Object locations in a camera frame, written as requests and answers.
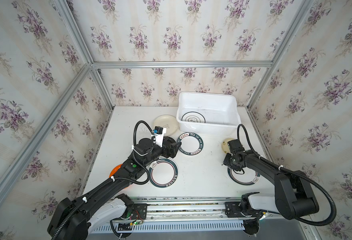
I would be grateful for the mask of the black plate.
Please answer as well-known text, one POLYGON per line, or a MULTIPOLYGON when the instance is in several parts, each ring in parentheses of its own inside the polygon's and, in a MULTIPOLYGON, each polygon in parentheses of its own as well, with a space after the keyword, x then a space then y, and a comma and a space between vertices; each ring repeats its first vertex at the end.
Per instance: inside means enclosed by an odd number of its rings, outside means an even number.
POLYGON ((174 149, 176 141, 171 137, 164 137, 162 147, 165 149, 174 149))

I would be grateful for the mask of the yellow cream plate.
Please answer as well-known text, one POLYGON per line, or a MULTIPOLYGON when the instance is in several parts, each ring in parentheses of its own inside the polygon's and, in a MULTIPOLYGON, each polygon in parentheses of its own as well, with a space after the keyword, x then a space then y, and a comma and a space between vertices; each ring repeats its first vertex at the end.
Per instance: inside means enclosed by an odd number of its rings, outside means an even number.
POLYGON ((222 142, 222 150, 225 154, 230 154, 230 148, 229 148, 229 142, 234 140, 234 138, 226 138, 224 139, 224 141, 222 142))

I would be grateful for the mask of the white plate flower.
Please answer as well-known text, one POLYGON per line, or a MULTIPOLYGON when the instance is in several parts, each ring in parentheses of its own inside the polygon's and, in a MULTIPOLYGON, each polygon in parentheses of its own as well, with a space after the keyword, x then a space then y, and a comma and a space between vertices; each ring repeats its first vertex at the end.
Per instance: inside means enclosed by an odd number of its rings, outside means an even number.
POLYGON ((182 116, 183 122, 206 123, 205 117, 198 112, 188 112, 182 116))

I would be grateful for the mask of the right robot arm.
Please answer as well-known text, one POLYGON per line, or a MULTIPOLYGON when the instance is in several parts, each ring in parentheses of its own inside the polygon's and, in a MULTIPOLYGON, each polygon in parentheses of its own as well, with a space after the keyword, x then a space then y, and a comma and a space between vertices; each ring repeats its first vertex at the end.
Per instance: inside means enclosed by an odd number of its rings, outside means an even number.
POLYGON ((237 138, 228 142, 230 152, 223 164, 240 172, 244 168, 254 170, 274 185, 275 204, 280 215, 287 220, 323 227, 331 224, 337 216, 337 206, 331 195, 319 183, 307 177, 302 171, 292 171, 262 157, 253 148, 248 131, 243 124, 237 128, 237 138), (312 187, 317 188, 328 200, 329 216, 322 221, 309 221, 303 216, 318 213, 319 203, 312 187))

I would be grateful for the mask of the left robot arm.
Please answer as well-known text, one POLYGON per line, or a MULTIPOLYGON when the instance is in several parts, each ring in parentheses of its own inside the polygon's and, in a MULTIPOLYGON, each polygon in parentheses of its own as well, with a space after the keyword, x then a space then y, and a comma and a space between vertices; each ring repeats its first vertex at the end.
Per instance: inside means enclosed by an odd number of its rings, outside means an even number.
POLYGON ((145 121, 138 121, 133 130, 132 152, 127 160, 104 182, 90 192, 71 201, 65 198, 58 205, 47 228, 53 240, 85 240, 108 220, 122 217, 134 202, 120 191, 132 184, 149 182, 147 169, 160 157, 174 158, 180 142, 164 136, 166 130, 152 129, 145 121))

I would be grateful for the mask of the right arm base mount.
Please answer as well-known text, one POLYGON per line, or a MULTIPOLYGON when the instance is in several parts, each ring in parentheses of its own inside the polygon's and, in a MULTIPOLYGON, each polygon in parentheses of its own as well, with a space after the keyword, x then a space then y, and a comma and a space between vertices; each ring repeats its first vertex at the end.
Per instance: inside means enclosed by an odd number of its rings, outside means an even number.
POLYGON ((252 192, 242 195, 240 201, 225 202, 225 214, 228 218, 246 217, 243 220, 244 232, 249 236, 256 236, 260 230, 260 220, 267 212, 266 210, 256 210, 251 207, 250 197, 259 192, 252 192))

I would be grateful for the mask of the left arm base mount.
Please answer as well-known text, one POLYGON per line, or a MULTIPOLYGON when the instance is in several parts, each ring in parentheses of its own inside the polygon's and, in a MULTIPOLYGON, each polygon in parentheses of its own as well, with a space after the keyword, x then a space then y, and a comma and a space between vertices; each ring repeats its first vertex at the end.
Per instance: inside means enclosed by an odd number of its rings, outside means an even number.
POLYGON ((117 203, 117 207, 122 208, 122 211, 112 217, 109 221, 110 227, 119 240, 126 240, 134 227, 142 225, 146 219, 147 204, 135 204, 126 194, 118 195, 112 203, 117 203))

